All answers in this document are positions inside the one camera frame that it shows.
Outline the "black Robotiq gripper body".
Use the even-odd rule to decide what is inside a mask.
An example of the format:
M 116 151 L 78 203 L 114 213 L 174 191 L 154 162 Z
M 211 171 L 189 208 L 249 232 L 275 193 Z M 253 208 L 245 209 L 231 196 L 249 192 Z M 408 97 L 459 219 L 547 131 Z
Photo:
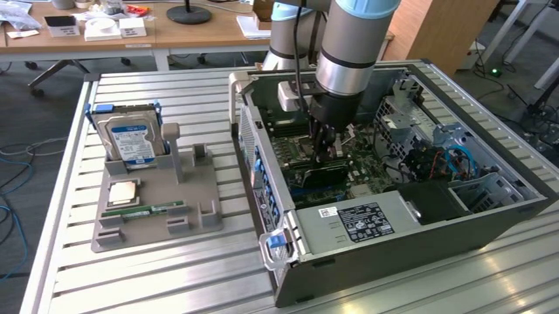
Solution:
M 345 128 L 356 116 L 359 105 L 360 94 L 317 94 L 312 96 L 309 115 L 329 128 Z

